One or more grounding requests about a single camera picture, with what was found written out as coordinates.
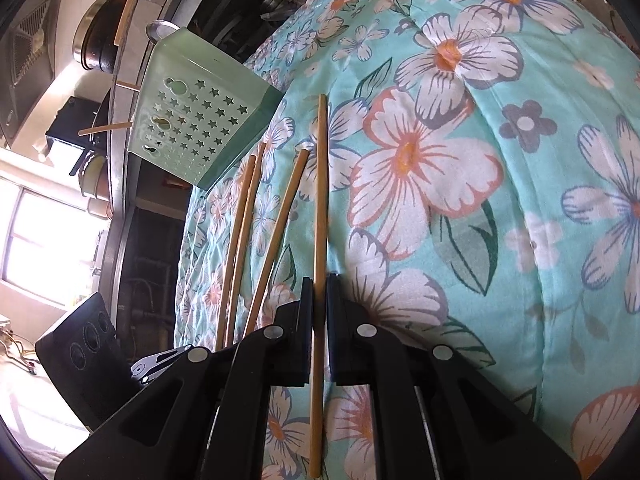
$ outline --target wall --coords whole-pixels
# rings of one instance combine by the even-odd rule
[[[66,310],[0,280],[0,314],[15,333],[36,342]]]

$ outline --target teal blanket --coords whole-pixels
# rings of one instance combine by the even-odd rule
[[[456,348],[590,475],[640,402],[638,58],[573,0],[309,0],[247,66],[286,95],[263,139],[237,338],[300,148],[260,325],[312,275],[325,93],[328,268],[403,342]],[[245,167],[193,192],[176,345],[214,345]],[[372,480],[368,391],[325,393],[326,476]],[[263,478],[307,468],[308,390],[275,388]]]

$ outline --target cooking pot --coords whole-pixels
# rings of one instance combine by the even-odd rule
[[[113,44],[127,0],[96,0],[80,20],[74,58],[85,70],[113,73],[118,47]]]

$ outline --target chopstick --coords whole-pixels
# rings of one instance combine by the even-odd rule
[[[119,130],[121,128],[130,128],[133,123],[115,123],[105,124],[104,126],[95,126],[93,128],[85,128],[78,132],[78,137],[84,137],[85,135],[99,134],[100,132],[108,132],[109,130]]]
[[[246,171],[242,178],[242,187],[240,196],[238,197],[238,208],[234,217],[233,227],[231,228],[231,239],[229,240],[229,250],[226,254],[225,275],[222,279],[222,294],[220,296],[220,309],[218,311],[218,327],[216,329],[216,352],[224,346],[226,333],[226,304],[229,301],[229,289],[231,288],[231,275],[234,270],[234,261],[236,260],[236,250],[238,249],[238,237],[240,236],[240,226],[242,225],[242,216],[244,215],[244,206],[246,205],[247,194],[249,193],[249,184],[254,174],[255,155],[249,157],[246,165]]]
[[[247,337],[251,332],[255,330],[255,323],[260,314],[260,306],[264,299],[264,291],[267,288],[267,282],[269,281],[269,275],[271,273],[271,267],[276,259],[276,254],[280,248],[280,242],[282,241],[282,235],[284,234],[284,228],[287,225],[287,218],[289,217],[289,211],[291,210],[291,204],[298,192],[298,186],[302,179],[302,173],[305,171],[306,160],[309,158],[309,150],[300,150],[298,153],[298,160],[293,167],[293,173],[287,184],[287,190],[284,193],[284,199],[278,212],[278,218],[276,219],[276,225],[273,228],[273,235],[269,241],[269,247],[262,264],[262,270],[260,271],[260,278],[258,279],[258,285],[255,287],[254,298],[251,302],[251,308],[249,309],[249,317],[246,320],[246,326],[244,327],[244,337]]]
[[[234,343],[236,335],[236,311],[238,310],[238,295],[240,294],[240,284],[242,282],[242,270],[244,269],[244,260],[246,248],[249,245],[249,236],[251,235],[251,225],[254,220],[255,196],[258,193],[258,186],[262,178],[262,157],[264,149],[267,145],[264,142],[258,146],[258,157],[255,161],[254,174],[251,177],[249,186],[249,195],[244,206],[244,216],[242,217],[242,227],[240,229],[240,242],[238,243],[238,252],[236,256],[236,266],[234,267],[234,275],[231,285],[231,304],[229,305],[229,319],[226,324],[225,347]]]
[[[120,88],[127,88],[129,90],[133,90],[134,92],[140,92],[140,87],[133,83],[127,83],[126,81],[120,81],[119,79],[116,81],[116,86]]]
[[[318,99],[318,143],[316,144],[316,238],[314,243],[314,325],[311,341],[311,414],[309,476],[322,473],[322,405],[324,401],[324,290],[329,202],[329,153],[326,95]]]

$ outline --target green leaf print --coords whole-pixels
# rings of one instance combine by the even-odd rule
[[[472,291],[487,295],[498,266],[498,228],[488,200],[468,216],[431,215],[436,254]]]
[[[584,312],[584,325],[594,338],[602,341],[609,341],[609,330],[607,329],[607,325],[601,322],[593,314],[589,314],[587,311]]]
[[[527,415],[530,420],[534,419],[536,412],[536,397],[538,395],[538,389],[534,386],[532,389],[527,390],[523,394],[513,399],[513,403],[518,409]]]
[[[286,283],[291,290],[296,286],[298,275],[296,273],[296,263],[293,259],[291,245],[287,244],[280,255],[278,265],[273,273],[272,283]]]
[[[407,17],[410,16],[411,4],[413,2],[414,0],[394,0],[394,3],[396,4],[396,7],[400,11],[400,13],[404,14]]]
[[[569,357],[571,358],[571,364],[575,371],[580,375],[584,375],[585,368],[585,355],[582,346],[578,343],[578,340],[572,336],[571,343],[569,344]]]
[[[353,98],[363,98],[367,104],[371,104],[372,99],[378,95],[379,89],[383,88],[386,82],[386,78],[391,72],[391,62],[393,58],[390,57],[377,69],[367,75],[362,81],[358,83]]]
[[[462,322],[447,317],[440,326],[431,326],[422,330],[424,338],[432,344],[447,344],[457,350],[476,368],[495,365],[495,359],[478,336]]]

